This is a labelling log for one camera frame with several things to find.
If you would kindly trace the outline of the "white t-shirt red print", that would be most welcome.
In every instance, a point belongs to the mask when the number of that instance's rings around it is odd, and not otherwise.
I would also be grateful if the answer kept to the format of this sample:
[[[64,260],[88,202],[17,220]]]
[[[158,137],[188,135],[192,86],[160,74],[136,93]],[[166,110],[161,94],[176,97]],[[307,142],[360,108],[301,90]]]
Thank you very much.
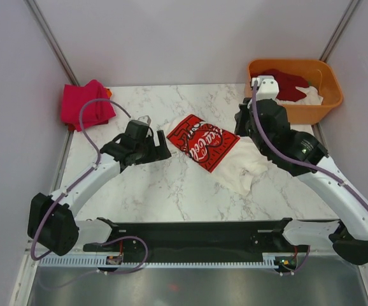
[[[182,115],[162,126],[167,147],[181,152],[224,187],[246,196],[269,169],[269,161],[248,137],[241,137],[194,115]]]

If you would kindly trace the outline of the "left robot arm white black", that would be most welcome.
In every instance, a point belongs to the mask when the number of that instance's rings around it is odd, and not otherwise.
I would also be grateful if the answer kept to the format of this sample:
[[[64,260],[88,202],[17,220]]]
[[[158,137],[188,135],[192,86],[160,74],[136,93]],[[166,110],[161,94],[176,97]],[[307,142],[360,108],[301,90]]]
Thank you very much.
[[[31,201],[27,234],[32,238],[32,258],[38,244],[58,256],[77,245],[99,244],[115,250],[120,235],[104,219],[76,221],[81,208],[109,180],[127,167],[165,160],[171,157],[162,130],[153,131],[145,122],[129,121],[125,132],[98,150],[97,159],[72,183],[49,195],[38,193]]]

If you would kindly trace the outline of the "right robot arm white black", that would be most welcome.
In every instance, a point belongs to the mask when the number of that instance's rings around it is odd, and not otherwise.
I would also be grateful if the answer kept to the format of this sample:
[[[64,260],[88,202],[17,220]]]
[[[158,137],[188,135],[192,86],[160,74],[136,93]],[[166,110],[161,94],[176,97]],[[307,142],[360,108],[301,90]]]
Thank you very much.
[[[273,231],[273,246],[279,251],[293,245],[332,249],[351,264],[368,263],[368,200],[322,143],[308,132],[292,129],[285,107],[272,99],[245,98],[234,118],[236,135],[251,138],[269,162],[306,184],[337,215],[331,221],[284,218]]]

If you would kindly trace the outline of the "dark red t-shirt in bin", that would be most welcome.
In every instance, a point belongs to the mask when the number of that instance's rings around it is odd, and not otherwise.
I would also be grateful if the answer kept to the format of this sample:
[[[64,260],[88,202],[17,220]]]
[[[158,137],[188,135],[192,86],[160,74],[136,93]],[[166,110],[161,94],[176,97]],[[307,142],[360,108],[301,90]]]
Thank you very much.
[[[271,75],[277,81],[280,92],[277,98],[280,100],[297,101],[303,97],[303,94],[297,91],[296,87],[309,87],[307,80],[301,76],[284,73],[277,69],[268,69],[260,73],[261,75]]]

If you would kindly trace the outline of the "white t-shirt in bin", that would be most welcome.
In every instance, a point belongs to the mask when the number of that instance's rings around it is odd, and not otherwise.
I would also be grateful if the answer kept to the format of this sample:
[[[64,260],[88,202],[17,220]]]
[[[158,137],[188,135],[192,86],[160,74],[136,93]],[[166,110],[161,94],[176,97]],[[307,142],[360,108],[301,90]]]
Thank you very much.
[[[303,94],[301,99],[297,101],[291,100],[280,100],[278,98],[275,99],[277,104],[279,105],[321,105],[323,102],[323,97],[318,94],[318,89],[313,86],[309,86],[307,88],[304,87],[296,87],[297,91]]]

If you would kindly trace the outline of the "orange cloth under pink shirt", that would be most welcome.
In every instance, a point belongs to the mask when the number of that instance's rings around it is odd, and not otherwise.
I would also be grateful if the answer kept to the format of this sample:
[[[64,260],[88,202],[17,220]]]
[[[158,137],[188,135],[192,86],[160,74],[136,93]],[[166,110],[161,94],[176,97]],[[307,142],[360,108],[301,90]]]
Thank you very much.
[[[112,92],[111,92],[111,90],[109,89],[109,88],[106,88],[106,92],[107,92],[107,96],[110,98],[110,97],[112,97]]]

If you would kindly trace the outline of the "orange plastic bin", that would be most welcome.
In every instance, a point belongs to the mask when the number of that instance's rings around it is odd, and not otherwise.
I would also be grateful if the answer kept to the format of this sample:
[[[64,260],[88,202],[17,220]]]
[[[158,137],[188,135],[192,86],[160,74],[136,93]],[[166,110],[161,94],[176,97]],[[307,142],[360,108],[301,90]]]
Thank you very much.
[[[275,102],[287,110],[292,124],[317,124],[343,101],[332,68],[314,59],[255,59],[249,78],[273,77],[279,93]]]

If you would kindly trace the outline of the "aluminium rail frame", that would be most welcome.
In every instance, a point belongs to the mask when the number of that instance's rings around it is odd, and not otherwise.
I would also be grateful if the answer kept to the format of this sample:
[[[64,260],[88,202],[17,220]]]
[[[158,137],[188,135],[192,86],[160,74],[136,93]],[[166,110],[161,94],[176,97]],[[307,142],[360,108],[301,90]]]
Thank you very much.
[[[28,256],[30,256],[32,260],[34,258],[39,258],[39,260],[37,260],[38,263],[42,263],[44,261],[47,261],[48,259],[66,259],[66,258],[70,258],[71,256],[86,255],[86,253],[83,252],[83,249],[76,248],[76,249],[71,249],[67,254],[63,256],[59,256],[53,251],[49,251],[46,247],[44,247],[38,242],[36,243],[36,246],[34,248],[34,255],[31,254],[32,253],[31,249],[32,249],[32,239],[28,238],[26,245],[25,245],[25,253]]]

